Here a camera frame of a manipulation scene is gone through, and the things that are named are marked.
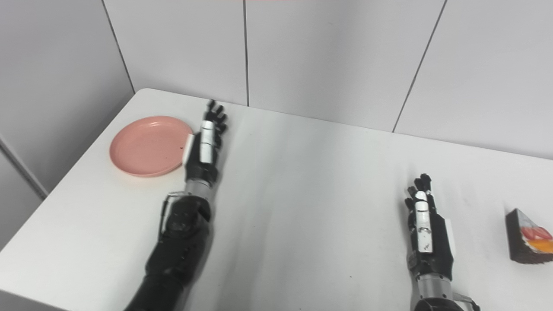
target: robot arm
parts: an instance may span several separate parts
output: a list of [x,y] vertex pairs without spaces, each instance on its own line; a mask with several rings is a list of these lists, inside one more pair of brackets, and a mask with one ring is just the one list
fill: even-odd
[[[226,118],[223,107],[215,108],[211,101],[185,164],[185,190],[170,193],[164,201],[158,243],[146,264],[146,276],[125,311],[174,311],[186,301],[210,233],[210,201]],[[171,198],[176,200],[165,221]]]
[[[408,188],[411,197],[405,199],[411,238],[408,267],[420,294],[415,311],[462,311],[451,289],[453,255],[446,223],[436,211],[430,182],[430,177],[422,174],[415,179],[415,187]],[[480,310],[471,303],[474,311]]]

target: white wall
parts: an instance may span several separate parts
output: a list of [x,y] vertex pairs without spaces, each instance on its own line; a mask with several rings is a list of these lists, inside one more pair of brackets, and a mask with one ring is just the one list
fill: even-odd
[[0,152],[0,250],[40,202],[40,198]]
[[48,190],[133,91],[101,0],[0,2],[0,134]]
[[245,105],[239,0],[105,0],[134,88]]
[[448,1],[396,131],[553,159],[552,12]]
[[250,106],[391,131],[443,3],[246,1]]

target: silver metal joint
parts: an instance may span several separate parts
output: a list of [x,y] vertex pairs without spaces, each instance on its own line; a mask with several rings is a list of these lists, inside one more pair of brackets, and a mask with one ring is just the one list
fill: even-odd
[[211,203],[213,191],[209,183],[205,180],[190,179],[186,182],[186,186],[184,187],[184,195],[198,196],[199,198],[204,198]]
[[451,280],[438,273],[428,273],[417,278],[421,298],[446,298],[453,300]]

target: pink plate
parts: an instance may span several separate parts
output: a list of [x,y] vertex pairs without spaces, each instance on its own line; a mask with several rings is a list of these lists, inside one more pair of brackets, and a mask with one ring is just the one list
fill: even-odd
[[160,176],[180,166],[189,134],[190,127],[177,118],[136,120],[117,133],[109,156],[115,166],[131,175]]

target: table surface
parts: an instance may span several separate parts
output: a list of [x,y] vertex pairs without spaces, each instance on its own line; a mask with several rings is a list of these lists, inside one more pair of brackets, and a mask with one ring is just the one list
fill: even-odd
[[[67,310],[122,310],[184,171],[126,175],[109,144],[151,115],[197,129],[205,104],[139,91],[0,253],[0,289]],[[553,264],[509,260],[504,216],[521,208],[553,230],[552,161],[225,106],[213,243],[186,309],[409,310],[403,199],[420,173],[452,220],[454,289],[482,310],[551,308]]]

